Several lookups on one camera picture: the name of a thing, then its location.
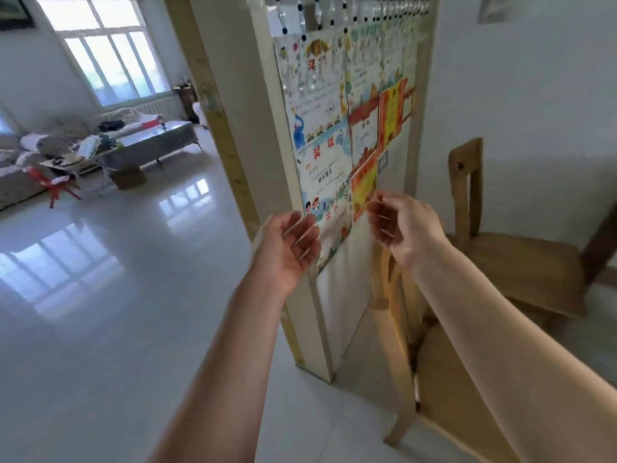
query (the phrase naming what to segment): floor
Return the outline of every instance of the floor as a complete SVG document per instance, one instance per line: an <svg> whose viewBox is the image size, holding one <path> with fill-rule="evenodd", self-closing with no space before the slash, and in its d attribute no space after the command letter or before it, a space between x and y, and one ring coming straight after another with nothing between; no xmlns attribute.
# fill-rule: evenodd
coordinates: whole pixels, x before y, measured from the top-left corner
<svg viewBox="0 0 617 463"><path fill-rule="evenodd" d="M212 139L83 201L0 213L0 448L7 462L141 462L180 402L243 276L249 241ZM615 293L559 338L617 383ZM381 442L394 390L363 318L334 386L299 370L279 331L258 462L473 462L414 423Z"/></svg>

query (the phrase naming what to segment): forearm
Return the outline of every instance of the forearm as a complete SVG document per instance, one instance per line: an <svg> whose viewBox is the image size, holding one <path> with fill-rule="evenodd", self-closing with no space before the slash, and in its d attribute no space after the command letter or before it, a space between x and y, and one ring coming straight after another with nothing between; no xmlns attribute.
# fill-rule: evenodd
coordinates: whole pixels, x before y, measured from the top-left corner
<svg viewBox="0 0 617 463"><path fill-rule="evenodd" d="M253 461L283 303L249 271L155 462Z"/></svg>
<svg viewBox="0 0 617 463"><path fill-rule="evenodd" d="M447 243L413 275L521 459L617 454L617 391L540 330Z"/></svg>

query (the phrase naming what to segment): red stool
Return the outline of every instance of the red stool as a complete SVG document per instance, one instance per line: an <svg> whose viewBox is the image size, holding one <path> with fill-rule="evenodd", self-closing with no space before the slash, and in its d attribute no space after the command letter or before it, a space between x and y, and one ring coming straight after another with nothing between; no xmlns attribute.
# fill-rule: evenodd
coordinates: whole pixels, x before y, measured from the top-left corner
<svg viewBox="0 0 617 463"><path fill-rule="evenodd" d="M70 185L76 188L79 188L79 185L77 185L75 182L70 180L70 176L65 175L64 177L57 177L57 178L54 178L53 180L50 180L47 177L45 177L42 174L41 170L37 169L36 167L28 167L26 169L26 172L28 172L32 177L34 177L38 183L40 183L47 190L49 190L49 207L50 208L54 207L54 201L60 199L60 190L64 190L66 193L73 195L73 197L77 198L78 200L81 200L81 197L79 195L74 194L68 188L68 186Z"/></svg>

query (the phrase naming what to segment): hand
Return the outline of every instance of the hand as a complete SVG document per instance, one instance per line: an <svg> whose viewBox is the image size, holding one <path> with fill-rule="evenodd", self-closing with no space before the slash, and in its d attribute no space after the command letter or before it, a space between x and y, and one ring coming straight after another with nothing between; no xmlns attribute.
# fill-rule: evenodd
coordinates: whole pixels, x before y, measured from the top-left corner
<svg viewBox="0 0 617 463"><path fill-rule="evenodd" d="M410 268L421 251L448 242L435 210L410 196L378 191L367 210L373 237L404 268Z"/></svg>
<svg viewBox="0 0 617 463"><path fill-rule="evenodd" d="M300 212L274 214L262 226L253 242L256 247L251 272L287 298L300 277L321 250L315 215Z"/></svg>

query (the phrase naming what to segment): cardboard box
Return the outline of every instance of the cardboard box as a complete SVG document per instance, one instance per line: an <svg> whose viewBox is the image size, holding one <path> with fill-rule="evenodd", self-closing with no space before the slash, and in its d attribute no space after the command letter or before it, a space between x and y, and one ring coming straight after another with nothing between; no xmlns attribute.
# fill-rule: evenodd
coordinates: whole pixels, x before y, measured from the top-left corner
<svg viewBox="0 0 617 463"><path fill-rule="evenodd" d="M109 177L118 190L128 190L146 183L146 175L139 167L112 172Z"/></svg>

